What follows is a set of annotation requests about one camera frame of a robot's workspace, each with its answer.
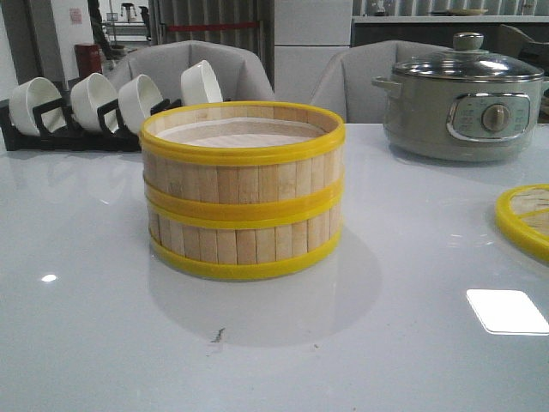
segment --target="steamer basket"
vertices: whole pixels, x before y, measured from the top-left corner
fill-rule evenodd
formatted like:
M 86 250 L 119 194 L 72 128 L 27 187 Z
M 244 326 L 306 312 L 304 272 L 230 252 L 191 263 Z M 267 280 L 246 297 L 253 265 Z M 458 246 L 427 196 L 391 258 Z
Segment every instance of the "steamer basket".
M 238 101 L 153 115 L 141 133 L 156 252 L 192 274 L 257 280 L 327 256 L 341 229 L 343 120 Z

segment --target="pot lid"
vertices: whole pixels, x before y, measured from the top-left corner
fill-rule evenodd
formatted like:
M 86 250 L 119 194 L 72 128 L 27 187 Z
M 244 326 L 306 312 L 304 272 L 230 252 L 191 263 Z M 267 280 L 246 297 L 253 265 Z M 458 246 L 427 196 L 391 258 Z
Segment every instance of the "pot lid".
M 464 81 L 531 81 L 543 77 L 544 70 L 516 58 L 481 50 L 480 33 L 457 33 L 454 49 L 437 51 L 396 63 L 399 75 L 433 77 Z

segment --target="glossy table surface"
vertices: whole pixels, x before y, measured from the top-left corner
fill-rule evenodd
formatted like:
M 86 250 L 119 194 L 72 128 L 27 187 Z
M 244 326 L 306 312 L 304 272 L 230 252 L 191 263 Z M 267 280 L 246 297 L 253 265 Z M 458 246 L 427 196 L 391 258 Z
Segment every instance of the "glossy table surface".
M 228 283 L 151 252 L 139 154 L 0 148 L 0 410 L 547 410 L 549 336 L 489 333 L 467 292 L 549 318 L 549 265 L 493 214 L 549 183 L 549 128 L 489 164 L 407 154 L 378 124 L 345 150 L 337 249 Z

